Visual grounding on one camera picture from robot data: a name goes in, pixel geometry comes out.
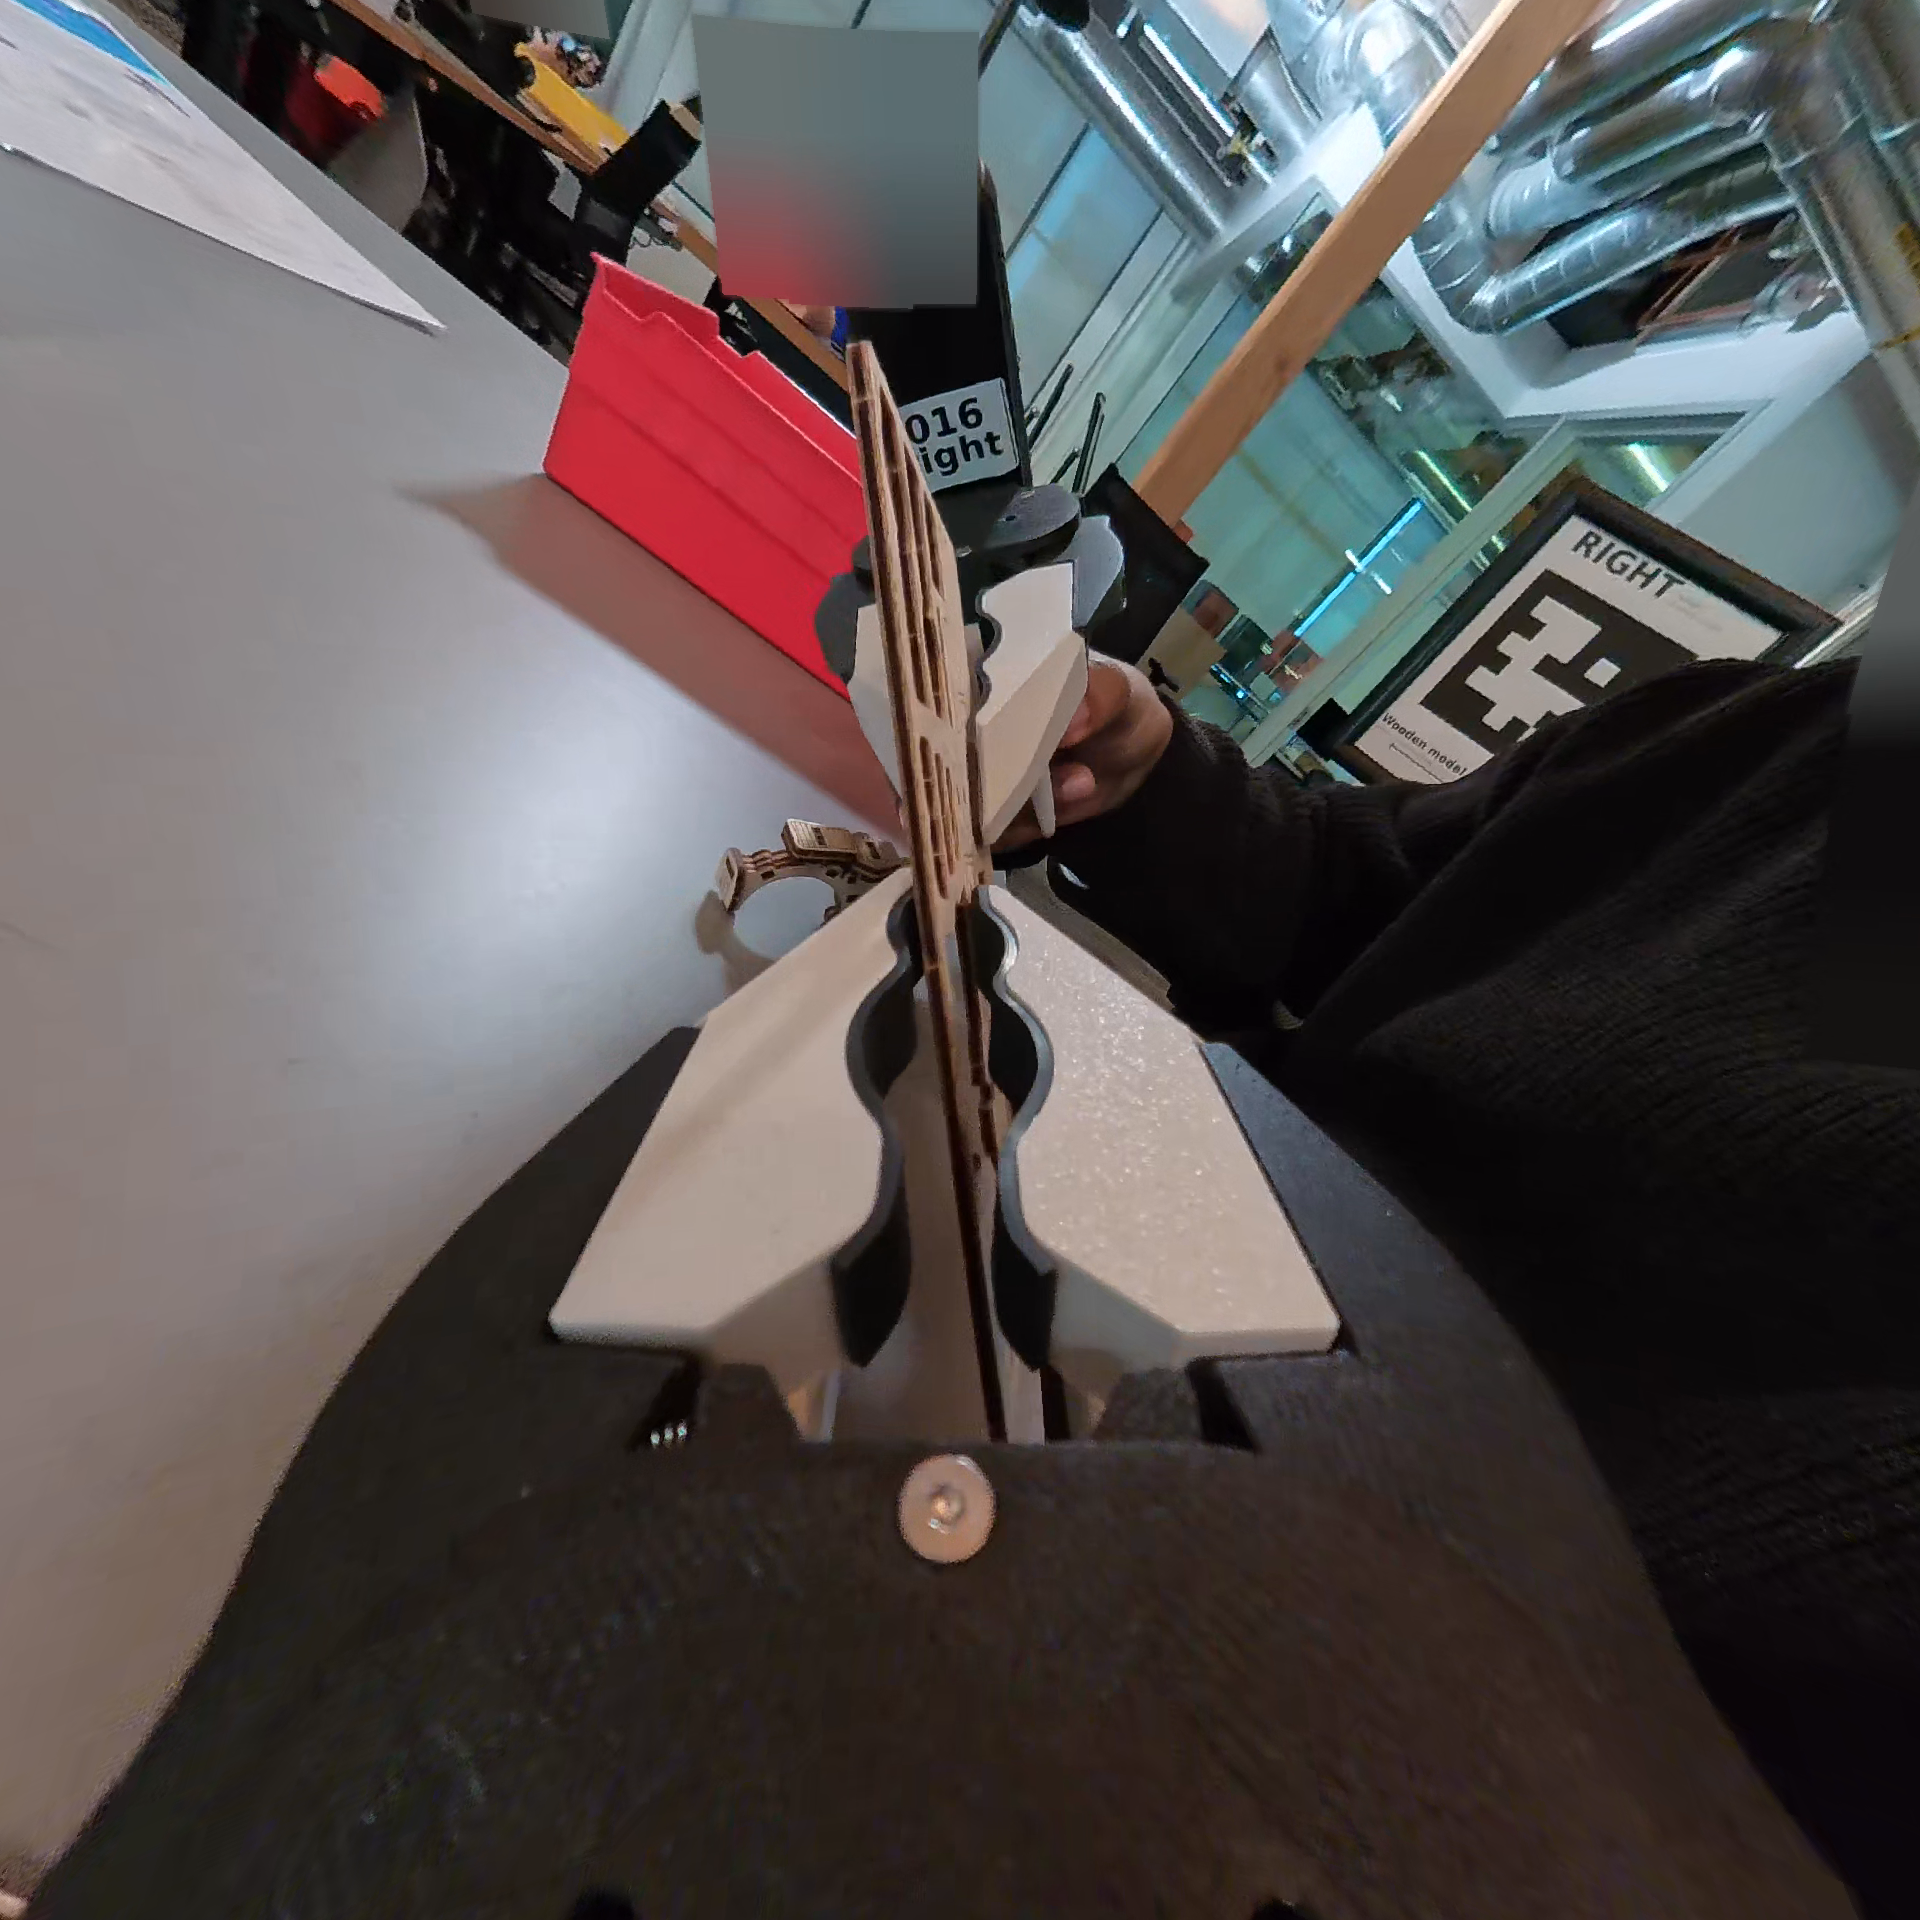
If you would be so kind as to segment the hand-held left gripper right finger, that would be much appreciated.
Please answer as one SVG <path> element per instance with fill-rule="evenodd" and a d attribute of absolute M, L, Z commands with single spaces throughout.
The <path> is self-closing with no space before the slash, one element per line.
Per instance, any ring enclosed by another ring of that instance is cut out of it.
<path fill-rule="evenodd" d="M 976 894 L 976 1114 L 998 1422 L 1128 1375 L 1326 1354 L 1339 1317 L 1202 1042 L 1002 884 Z"/>

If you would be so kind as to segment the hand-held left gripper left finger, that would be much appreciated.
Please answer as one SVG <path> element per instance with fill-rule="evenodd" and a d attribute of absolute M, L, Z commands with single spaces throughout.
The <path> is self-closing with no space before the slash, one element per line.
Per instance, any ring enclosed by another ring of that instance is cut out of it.
<path fill-rule="evenodd" d="M 837 1433 L 923 1433 L 909 1193 L 918 968 L 901 870 L 704 1018 L 552 1308 L 566 1341 L 829 1375 Z"/>

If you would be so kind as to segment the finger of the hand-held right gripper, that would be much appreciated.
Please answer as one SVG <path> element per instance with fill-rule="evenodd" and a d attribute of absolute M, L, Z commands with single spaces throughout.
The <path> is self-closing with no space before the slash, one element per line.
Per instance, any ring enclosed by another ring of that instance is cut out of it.
<path fill-rule="evenodd" d="M 817 606 L 817 640 L 829 674 L 844 684 L 859 730 L 893 790 L 904 817 L 893 698 L 873 590 L 862 578 L 833 578 Z"/>
<path fill-rule="evenodd" d="M 994 846 L 1041 793 L 1089 690 L 1089 647 L 1072 623 L 1072 564 L 1030 566 L 979 597 L 990 630 L 976 705 L 980 839 Z"/>

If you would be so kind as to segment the laser-cut plywood sheet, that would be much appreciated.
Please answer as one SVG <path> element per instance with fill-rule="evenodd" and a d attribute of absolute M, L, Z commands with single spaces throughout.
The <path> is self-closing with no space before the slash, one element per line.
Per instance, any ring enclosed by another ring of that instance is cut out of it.
<path fill-rule="evenodd" d="M 950 1190 L 966 1277 L 971 1350 L 990 1437 L 1008 1440 L 993 1317 L 998 1095 L 990 1013 L 976 980 L 971 908 L 993 864 L 973 796 L 973 663 L 954 542 L 909 445 L 880 357 L 848 345 L 880 664 L 909 839 L 921 973 L 949 1135 Z"/>

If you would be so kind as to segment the grey desk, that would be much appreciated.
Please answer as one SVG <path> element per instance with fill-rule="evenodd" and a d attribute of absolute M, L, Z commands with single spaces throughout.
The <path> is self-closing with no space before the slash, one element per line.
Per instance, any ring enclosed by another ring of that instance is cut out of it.
<path fill-rule="evenodd" d="M 337 1375 L 729 977 L 846 701 L 542 472 L 562 369 L 4 158 L 4 1855 L 153 1726 Z"/>

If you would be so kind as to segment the person's right hand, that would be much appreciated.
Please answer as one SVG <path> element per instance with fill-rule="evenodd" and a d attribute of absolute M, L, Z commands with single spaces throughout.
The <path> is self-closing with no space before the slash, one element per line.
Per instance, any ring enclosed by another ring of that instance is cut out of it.
<path fill-rule="evenodd" d="M 1090 653 L 1083 698 L 1048 767 L 1051 823 L 1074 828 L 1117 808 L 1152 774 L 1171 734 L 1171 708 L 1147 674 Z"/>

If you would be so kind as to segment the small wooden model part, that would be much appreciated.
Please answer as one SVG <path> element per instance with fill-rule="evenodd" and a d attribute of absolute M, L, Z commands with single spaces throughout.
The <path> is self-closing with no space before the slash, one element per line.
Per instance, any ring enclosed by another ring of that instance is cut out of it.
<path fill-rule="evenodd" d="M 781 880 L 817 880 L 829 890 L 824 921 L 837 918 L 906 864 L 892 841 L 872 831 L 788 817 L 777 846 L 729 847 L 714 874 L 714 894 L 729 917 L 761 888 Z"/>

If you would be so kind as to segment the red plastic bin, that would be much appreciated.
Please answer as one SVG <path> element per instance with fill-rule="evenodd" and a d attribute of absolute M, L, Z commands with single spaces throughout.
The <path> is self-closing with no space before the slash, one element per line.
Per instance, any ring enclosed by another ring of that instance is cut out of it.
<path fill-rule="evenodd" d="M 598 255 L 545 472 L 846 690 L 814 617 L 869 529 L 858 444 L 714 311 Z"/>

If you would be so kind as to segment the slanted wooden beam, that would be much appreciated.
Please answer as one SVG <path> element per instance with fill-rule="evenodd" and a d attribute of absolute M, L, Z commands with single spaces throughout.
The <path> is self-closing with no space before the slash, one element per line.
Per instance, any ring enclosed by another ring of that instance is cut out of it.
<path fill-rule="evenodd" d="M 1596 1 L 1501 1 L 1432 85 L 1376 169 L 1141 465 L 1136 490 L 1177 526 L 1385 263 L 1458 180 Z"/>

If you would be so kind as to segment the framed marker sign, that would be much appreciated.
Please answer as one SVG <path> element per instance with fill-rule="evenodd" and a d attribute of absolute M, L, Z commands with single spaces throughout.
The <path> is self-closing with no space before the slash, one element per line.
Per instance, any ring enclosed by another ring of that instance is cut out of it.
<path fill-rule="evenodd" d="M 1361 781 L 1449 783 L 1673 670 L 1798 664 L 1837 628 L 1820 604 L 1564 472 L 1384 680 L 1307 737 Z"/>

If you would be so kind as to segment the silver ventilation ducts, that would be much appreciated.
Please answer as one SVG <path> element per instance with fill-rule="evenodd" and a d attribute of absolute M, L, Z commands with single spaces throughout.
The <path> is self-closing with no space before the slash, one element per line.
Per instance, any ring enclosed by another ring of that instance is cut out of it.
<path fill-rule="evenodd" d="M 1498 338 L 1793 212 L 1865 313 L 1857 244 L 1916 216 L 1916 4 L 1617 4 L 1409 228 L 1449 320 Z"/>

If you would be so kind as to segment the wooden workbench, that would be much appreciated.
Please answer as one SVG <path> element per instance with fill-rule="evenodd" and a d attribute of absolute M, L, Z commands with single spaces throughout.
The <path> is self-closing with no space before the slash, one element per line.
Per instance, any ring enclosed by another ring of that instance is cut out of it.
<path fill-rule="evenodd" d="M 601 113 L 526 29 L 466 4 L 321 4 L 334 47 L 366 77 L 406 69 L 419 88 L 428 233 L 442 265 L 540 345 L 566 357 L 597 265 L 718 282 L 718 247 L 683 175 L 702 156 L 693 103 L 665 101 L 636 132 Z"/>

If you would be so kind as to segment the white printed paper sheet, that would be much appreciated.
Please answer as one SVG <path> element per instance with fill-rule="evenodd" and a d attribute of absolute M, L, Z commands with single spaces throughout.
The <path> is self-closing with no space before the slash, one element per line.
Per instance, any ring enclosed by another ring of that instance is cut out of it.
<path fill-rule="evenodd" d="M 374 313 L 442 330 L 84 4 L 2 4 L 2 145 Z"/>

